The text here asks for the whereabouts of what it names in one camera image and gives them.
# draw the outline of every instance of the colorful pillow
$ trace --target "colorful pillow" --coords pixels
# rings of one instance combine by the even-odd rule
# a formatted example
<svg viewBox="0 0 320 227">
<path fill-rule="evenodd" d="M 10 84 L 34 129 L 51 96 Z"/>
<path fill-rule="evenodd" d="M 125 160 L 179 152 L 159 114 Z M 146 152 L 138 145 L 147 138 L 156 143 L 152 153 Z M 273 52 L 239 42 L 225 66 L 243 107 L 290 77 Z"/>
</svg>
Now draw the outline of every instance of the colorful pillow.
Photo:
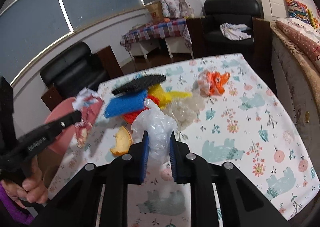
<svg viewBox="0 0 320 227">
<path fill-rule="evenodd" d="M 310 25 L 308 8 L 305 4 L 295 0 L 285 0 L 288 6 L 289 17 L 297 18 Z"/>
<path fill-rule="evenodd" d="M 315 30 L 320 33 L 320 16 L 316 15 L 313 17 L 313 21 L 315 23 Z"/>
</svg>

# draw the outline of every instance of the cloth on chair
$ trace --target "cloth on chair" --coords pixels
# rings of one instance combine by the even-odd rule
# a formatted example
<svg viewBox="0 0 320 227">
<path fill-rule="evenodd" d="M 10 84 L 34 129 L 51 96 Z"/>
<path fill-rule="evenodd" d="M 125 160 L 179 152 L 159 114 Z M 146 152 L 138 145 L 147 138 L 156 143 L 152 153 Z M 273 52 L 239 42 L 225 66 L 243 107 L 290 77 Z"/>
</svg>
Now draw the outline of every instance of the cloth on chair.
<svg viewBox="0 0 320 227">
<path fill-rule="evenodd" d="M 182 18 L 188 16 L 188 5 L 185 0 L 160 0 L 162 14 L 168 18 Z"/>
<path fill-rule="evenodd" d="M 251 35 L 243 32 L 245 30 L 250 30 L 251 28 L 245 24 L 237 24 L 233 25 L 230 23 L 224 23 L 220 25 L 220 30 L 226 38 L 229 40 L 244 40 L 250 39 Z"/>
</svg>

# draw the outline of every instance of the screw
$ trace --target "screw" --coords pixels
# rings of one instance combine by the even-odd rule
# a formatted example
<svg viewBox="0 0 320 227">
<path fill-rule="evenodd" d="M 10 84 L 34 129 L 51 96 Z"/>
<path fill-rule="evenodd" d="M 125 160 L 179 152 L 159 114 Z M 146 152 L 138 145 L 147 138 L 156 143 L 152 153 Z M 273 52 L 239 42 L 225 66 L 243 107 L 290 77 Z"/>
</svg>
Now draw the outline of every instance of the screw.
<svg viewBox="0 0 320 227">
<path fill-rule="evenodd" d="M 122 156 L 122 159 L 123 159 L 123 160 L 126 160 L 126 161 L 129 161 L 130 159 L 132 159 L 132 156 L 131 156 L 130 154 L 124 154 L 124 155 Z"/>
<path fill-rule="evenodd" d="M 189 160 L 194 160 L 194 159 L 196 159 L 196 155 L 193 154 L 193 153 L 188 153 L 188 154 L 186 155 L 186 157 L 187 157 L 187 159 L 189 159 Z"/>
<path fill-rule="evenodd" d="M 85 169 L 86 171 L 91 171 L 91 170 L 94 169 L 94 164 L 92 164 L 92 163 L 87 164 L 87 165 L 85 165 L 84 169 Z"/>
<path fill-rule="evenodd" d="M 233 169 L 233 164 L 231 162 L 226 162 L 223 164 L 223 166 L 228 170 Z"/>
</svg>

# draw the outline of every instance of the cup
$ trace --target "cup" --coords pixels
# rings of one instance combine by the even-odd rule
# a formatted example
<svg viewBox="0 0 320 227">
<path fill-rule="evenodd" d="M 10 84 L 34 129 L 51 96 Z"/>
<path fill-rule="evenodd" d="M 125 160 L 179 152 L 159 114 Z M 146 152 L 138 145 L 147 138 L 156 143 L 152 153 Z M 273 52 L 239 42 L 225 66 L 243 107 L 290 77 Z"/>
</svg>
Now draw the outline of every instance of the cup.
<svg viewBox="0 0 320 227">
<path fill-rule="evenodd" d="M 193 10 L 193 8 L 188 8 L 188 16 L 189 18 L 195 17 L 195 11 Z"/>
</svg>

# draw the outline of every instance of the blue sponge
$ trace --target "blue sponge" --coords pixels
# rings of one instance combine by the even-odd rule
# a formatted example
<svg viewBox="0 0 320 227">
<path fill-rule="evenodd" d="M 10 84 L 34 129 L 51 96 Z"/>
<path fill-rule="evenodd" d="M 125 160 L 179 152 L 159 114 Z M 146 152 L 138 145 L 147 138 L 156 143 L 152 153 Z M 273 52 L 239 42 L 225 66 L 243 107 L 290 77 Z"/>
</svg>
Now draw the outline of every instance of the blue sponge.
<svg viewBox="0 0 320 227">
<path fill-rule="evenodd" d="M 143 90 L 138 93 L 125 94 L 110 100 L 104 117 L 114 117 L 122 114 L 132 113 L 144 109 L 144 100 L 147 98 L 148 91 Z"/>
</svg>

